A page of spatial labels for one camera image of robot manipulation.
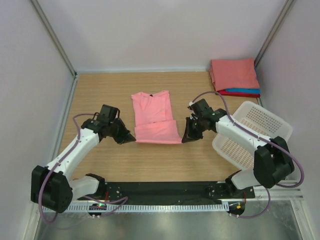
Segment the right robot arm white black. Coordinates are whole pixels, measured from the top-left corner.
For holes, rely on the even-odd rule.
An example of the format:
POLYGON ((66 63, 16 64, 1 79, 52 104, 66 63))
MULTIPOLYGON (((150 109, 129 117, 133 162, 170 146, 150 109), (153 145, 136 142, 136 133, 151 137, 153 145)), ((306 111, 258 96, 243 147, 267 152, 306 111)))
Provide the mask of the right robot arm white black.
POLYGON ((270 189, 295 170, 284 138, 260 135, 237 123, 226 109, 212 109, 205 99, 190 102, 191 115, 186 118, 182 143, 203 138, 203 132, 221 134, 253 156, 253 168, 239 170, 225 179, 225 192, 231 198, 242 195, 244 189, 263 186, 270 189))

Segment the pink t-shirt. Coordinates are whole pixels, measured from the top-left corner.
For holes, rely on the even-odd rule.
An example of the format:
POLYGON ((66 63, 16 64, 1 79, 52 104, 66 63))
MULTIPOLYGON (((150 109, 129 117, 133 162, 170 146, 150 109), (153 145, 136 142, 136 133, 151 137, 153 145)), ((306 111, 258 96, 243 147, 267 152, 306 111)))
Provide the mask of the pink t-shirt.
POLYGON ((178 145, 182 143, 177 121, 173 117, 170 93, 163 90, 131 95, 134 110, 136 142, 178 145))

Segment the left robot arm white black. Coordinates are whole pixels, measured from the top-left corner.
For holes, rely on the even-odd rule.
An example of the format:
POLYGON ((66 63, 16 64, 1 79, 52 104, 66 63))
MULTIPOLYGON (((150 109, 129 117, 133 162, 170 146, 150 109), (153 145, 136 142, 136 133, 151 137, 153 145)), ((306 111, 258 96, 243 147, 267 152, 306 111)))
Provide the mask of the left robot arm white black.
POLYGON ((71 143, 46 166, 36 166, 31 173, 30 199, 39 207, 63 213, 74 200, 92 197, 101 200, 106 194, 105 179, 93 173, 72 180, 85 156, 103 139, 110 137, 121 145, 136 139, 120 118, 120 110, 103 105, 100 112, 90 113, 71 143))

